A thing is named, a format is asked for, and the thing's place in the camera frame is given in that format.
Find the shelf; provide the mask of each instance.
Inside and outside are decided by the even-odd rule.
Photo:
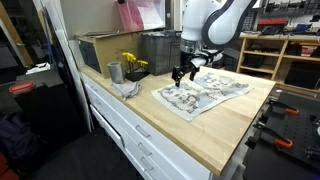
[[[273,74],[273,72],[274,72],[274,67],[272,65],[266,65],[266,64],[262,65],[260,68],[240,66],[240,69],[247,69],[247,70],[251,70],[251,71],[263,72],[263,73],[268,73],[268,74]]]
[[[283,55],[283,58],[301,59],[301,60],[305,60],[305,61],[318,61],[318,62],[320,62],[320,58],[307,57],[307,56]]]
[[[313,92],[313,93],[319,93],[318,89],[308,89],[308,88],[303,88],[303,87],[299,87],[299,86],[293,86],[293,85],[290,85],[290,84],[285,84],[283,82],[283,80],[282,81],[281,80],[277,81],[277,84],[280,85],[280,86],[288,87],[288,88],[299,89],[299,90]]]
[[[242,39],[261,39],[261,40],[289,40],[289,41],[303,41],[303,42],[318,42],[318,36],[312,35],[268,35],[262,36],[261,34],[248,34],[248,33],[241,33],[240,38]]]
[[[261,55],[261,56],[272,56],[272,57],[279,57],[279,54],[275,53],[262,53],[262,52],[254,52],[254,51],[244,51],[245,54],[254,54],[254,55]]]
[[[252,77],[257,77],[257,78],[262,78],[262,79],[267,79],[270,80],[271,79],[271,74],[267,74],[267,73],[262,73],[262,72],[240,72],[240,74],[244,74],[247,76],[252,76]]]

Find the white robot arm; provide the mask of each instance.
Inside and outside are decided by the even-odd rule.
[[[186,73],[191,72],[193,80],[200,66],[220,59],[219,53],[238,39],[246,13],[255,3],[256,0],[228,0],[221,6],[215,0],[188,0],[182,21],[181,64],[172,72],[177,87]]]

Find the pegboard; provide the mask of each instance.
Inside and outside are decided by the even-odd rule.
[[[305,7],[305,14],[316,14],[320,10],[320,0],[308,0]]]
[[[320,114],[300,109],[300,114],[287,114],[284,117],[279,133],[292,140],[293,146],[290,149],[277,147],[277,149],[286,155],[293,157],[317,172],[320,172],[320,160],[311,160],[307,158],[305,150],[308,147],[320,148],[320,136],[317,133],[320,120]]]
[[[242,26],[242,31],[252,31],[257,17],[257,11],[249,11]]]

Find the white wall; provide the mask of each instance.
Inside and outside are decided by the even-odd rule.
[[[174,0],[173,2],[173,29],[182,31],[182,16],[188,0]]]
[[[115,0],[61,0],[68,39],[89,31],[123,30]]]

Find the wooden countertop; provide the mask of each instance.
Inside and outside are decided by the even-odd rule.
[[[201,67],[196,76],[212,72],[229,76],[240,83],[248,83],[254,89],[244,96],[227,100],[200,114],[192,122],[188,122],[161,105],[151,94],[152,90],[174,84],[171,73],[162,76],[147,76],[140,81],[142,85],[140,94],[135,98],[123,101],[110,88],[110,79],[104,79],[101,74],[88,67],[80,68],[80,71],[123,102],[216,176],[221,175],[275,85],[275,82],[269,80]]]

